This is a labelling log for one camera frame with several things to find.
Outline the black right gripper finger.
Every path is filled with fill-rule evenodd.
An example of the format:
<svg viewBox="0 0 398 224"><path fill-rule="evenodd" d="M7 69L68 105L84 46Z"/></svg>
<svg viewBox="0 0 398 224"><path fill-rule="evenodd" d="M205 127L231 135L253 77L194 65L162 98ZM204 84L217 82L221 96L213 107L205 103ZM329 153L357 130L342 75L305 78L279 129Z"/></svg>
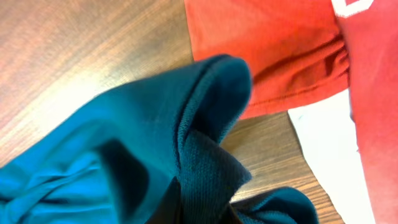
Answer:
<svg viewBox="0 0 398 224"><path fill-rule="evenodd" d="M174 177L170 182L159 206L146 224L181 224L181 186Z"/></svg>

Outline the blue polo shirt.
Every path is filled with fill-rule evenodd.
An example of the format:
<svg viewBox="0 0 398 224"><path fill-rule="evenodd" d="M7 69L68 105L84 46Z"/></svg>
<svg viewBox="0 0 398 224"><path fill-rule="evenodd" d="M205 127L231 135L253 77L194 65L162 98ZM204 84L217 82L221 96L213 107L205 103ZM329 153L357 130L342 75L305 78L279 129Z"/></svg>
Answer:
<svg viewBox="0 0 398 224"><path fill-rule="evenodd" d="M317 223L291 187L231 201L251 174L220 144L250 94L229 55L100 94L1 169L1 222L146 223L175 177L181 223Z"/></svg>

